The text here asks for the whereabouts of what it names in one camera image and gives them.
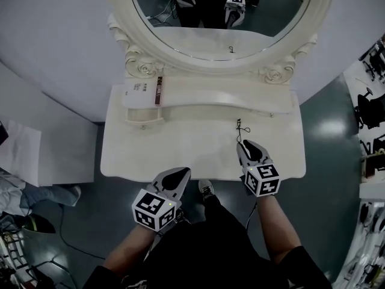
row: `shoelace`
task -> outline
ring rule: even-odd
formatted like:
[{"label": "shoelace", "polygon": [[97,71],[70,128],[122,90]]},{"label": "shoelace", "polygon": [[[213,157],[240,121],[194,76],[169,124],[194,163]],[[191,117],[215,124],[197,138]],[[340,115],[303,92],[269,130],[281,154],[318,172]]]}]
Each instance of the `shoelace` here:
[{"label": "shoelace", "polygon": [[213,192],[211,191],[210,186],[206,186],[202,188],[202,195],[203,196],[213,195]]}]

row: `mirror frame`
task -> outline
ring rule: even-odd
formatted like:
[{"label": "mirror frame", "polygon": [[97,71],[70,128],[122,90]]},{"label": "mirror frame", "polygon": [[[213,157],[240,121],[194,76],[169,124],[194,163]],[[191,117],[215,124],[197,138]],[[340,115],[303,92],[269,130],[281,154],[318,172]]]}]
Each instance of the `mirror frame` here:
[{"label": "mirror frame", "polygon": [[145,68],[144,72],[143,69],[138,70],[136,74],[132,74],[129,71],[127,62],[133,62],[134,59],[136,62],[134,67],[139,68],[140,66],[137,61],[139,58],[145,60],[154,59],[145,62],[147,64],[163,63],[166,67],[210,75],[255,72],[286,57],[294,59],[295,67],[294,53],[298,53],[304,45],[312,43],[310,41],[312,38],[316,39],[314,35],[321,26],[331,4],[331,0],[310,0],[307,10],[294,28],[277,43],[257,54],[236,60],[210,61],[190,57],[160,41],[142,20],[141,16],[144,16],[144,14],[141,10],[137,10],[135,5],[138,5],[138,3],[136,0],[109,1],[114,6],[114,16],[120,25],[119,28],[128,36],[126,52],[131,51],[136,54],[127,57],[126,53],[126,68],[131,75],[137,77],[152,77],[155,75],[153,74],[154,71],[148,72],[147,68]]}]

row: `black sleeve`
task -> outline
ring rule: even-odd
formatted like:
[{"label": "black sleeve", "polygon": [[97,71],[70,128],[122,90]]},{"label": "black sleeve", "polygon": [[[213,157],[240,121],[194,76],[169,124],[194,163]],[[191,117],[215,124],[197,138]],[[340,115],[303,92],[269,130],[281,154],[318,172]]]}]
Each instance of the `black sleeve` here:
[{"label": "black sleeve", "polygon": [[331,289],[331,284],[300,246],[290,251],[279,264],[279,270],[294,285],[312,289]]},{"label": "black sleeve", "polygon": [[105,267],[98,266],[91,274],[83,289],[110,288],[118,289],[122,280],[114,272]]}]

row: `ornate mirror frame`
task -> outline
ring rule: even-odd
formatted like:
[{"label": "ornate mirror frame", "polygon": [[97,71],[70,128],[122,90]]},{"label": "ornate mirror frame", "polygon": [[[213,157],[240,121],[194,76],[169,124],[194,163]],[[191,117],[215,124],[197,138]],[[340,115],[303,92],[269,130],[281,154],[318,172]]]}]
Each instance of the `ornate mirror frame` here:
[{"label": "ornate mirror frame", "polygon": [[327,14],[331,0],[310,0],[298,23],[277,43],[245,58],[211,61],[190,57],[169,47],[152,33],[141,18],[135,0],[109,0],[114,6],[118,25],[109,20],[117,40],[125,41],[126,70],[139,78],[151,78],[164,67],[173,73],[228,75],[252,72],[262,82],[281,84],[289,80],[299,53],[307,53],[316,44],[316,32]]}]

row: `forearm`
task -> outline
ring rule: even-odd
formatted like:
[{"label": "forearm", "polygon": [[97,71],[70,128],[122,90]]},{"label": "forearm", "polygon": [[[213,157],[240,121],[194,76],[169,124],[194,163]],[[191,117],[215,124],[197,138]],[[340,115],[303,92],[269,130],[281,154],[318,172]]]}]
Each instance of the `forearm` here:
[{"label": "forearm", "polygon": [[137,225],[110,253],[103,266],[121,277],[126,276],[130,269],[143,262],[155,235],[154,231]]},{"label": "forearm", "polygon": [[271,260],[278,264],[292,249],[301,246],[300,238],[274,196],[259,198],[257,208],[266,248]]}]

